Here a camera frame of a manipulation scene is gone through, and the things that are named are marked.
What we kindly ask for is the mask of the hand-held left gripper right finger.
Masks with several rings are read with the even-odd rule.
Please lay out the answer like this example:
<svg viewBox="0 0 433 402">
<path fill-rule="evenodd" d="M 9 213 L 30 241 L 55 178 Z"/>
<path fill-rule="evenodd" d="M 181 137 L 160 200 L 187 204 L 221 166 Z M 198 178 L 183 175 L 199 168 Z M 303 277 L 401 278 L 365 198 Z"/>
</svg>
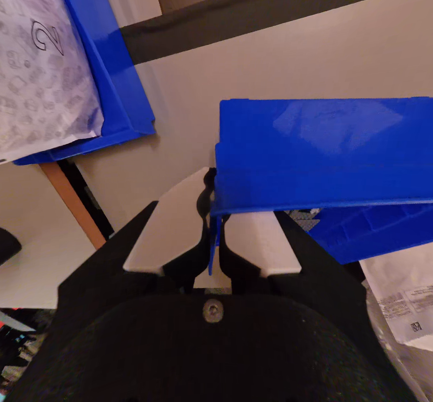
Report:
<svg viewBox="0 0 433 402">
<path fill-rule="evenodd" d="M 220 231 L 220 268 L 229 278 L 299 274 L 299 263 L 274 212 L 232 214 Z"/>
</svg>

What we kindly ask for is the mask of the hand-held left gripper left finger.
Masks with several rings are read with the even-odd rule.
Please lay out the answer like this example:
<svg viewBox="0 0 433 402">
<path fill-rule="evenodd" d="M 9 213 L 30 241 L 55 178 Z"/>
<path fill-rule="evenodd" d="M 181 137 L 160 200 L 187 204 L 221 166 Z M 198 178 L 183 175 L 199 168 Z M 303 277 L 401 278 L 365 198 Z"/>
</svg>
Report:
<svg viewBox="0 0 433 402">
<path fill-rule="evenodd" d="M 162 275 L 173 263 L 198 246 L 209 233 L 209 212 L 215 169 L 204 167 L 162 195 L 123 269 Z"/>
</svg>

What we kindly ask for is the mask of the blue plastic bin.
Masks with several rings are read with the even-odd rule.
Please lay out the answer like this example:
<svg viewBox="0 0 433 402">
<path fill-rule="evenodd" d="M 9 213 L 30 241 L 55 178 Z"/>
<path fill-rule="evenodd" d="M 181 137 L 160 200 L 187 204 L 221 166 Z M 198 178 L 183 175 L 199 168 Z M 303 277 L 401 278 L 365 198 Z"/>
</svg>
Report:
<svg viewBox="0 0 433 402">
<path fill-rule="evenodd" d="M 34 165 L 86 155 L 155 133 L 154 114 L 109 0 L 64 0 L 78 29 L 101 101 L 101 136 L 38 152 L 16 161 Z"/>
<path fill-rule="evenodd" d="M 213 216 L 321 209 L 341 264 L 432 242 L 431 97 L 223 100 Z"/>
</svg>

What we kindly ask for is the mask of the white paper bag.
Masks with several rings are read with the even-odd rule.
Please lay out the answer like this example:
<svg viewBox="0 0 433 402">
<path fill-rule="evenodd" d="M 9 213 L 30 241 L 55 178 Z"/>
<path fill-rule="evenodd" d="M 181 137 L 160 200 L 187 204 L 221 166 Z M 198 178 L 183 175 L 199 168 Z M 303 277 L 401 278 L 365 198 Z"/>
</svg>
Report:
<svg viewBox="0 0 433 402">
<path fill-rule="evenodd" d="M 360 261 L 373 330 L 418 401 L 433 400 L 433 245 Z"/>
</svg>

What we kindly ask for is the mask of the heap of dark lego parts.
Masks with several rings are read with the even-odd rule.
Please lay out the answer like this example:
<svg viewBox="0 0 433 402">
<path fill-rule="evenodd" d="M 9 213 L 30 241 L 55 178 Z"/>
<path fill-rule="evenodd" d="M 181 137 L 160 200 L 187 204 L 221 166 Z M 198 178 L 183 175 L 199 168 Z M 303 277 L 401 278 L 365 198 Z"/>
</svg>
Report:
<svg viewBox="0 0 433 402">
<path fill-rule="evenodd" d="M 318 214 L 320 208 L 302 209 L 302 210 L 287 210 L 285 213 L 296 222 L 305 232 L 311 231 L 320 222 Z"/>
</svg>

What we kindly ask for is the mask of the black wrist rest pad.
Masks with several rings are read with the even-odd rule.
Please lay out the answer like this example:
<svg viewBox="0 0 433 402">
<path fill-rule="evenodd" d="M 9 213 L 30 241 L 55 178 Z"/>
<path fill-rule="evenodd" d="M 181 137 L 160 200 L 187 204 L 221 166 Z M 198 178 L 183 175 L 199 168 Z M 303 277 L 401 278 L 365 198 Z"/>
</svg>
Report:
<svg viewBox="0 0 433 402">
<path fill-rule="evenodd" d="M 13 258 L 22 250 L 19 240 L 4 228 L 0 228 L 0 265 Z"/>
</svg>

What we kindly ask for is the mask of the printed paper parts bag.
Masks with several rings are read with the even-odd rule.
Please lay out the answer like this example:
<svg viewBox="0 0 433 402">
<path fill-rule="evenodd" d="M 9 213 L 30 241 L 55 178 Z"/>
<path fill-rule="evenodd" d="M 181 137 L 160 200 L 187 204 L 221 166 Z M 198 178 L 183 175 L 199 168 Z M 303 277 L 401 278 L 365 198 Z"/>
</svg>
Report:
<svg viewBox="0 0 433 402">
<path fill-rule="evenodd" d="M 100 136 L 98 91 L 64 0 L 0 1 L 1 163 Z"/>
</svg>

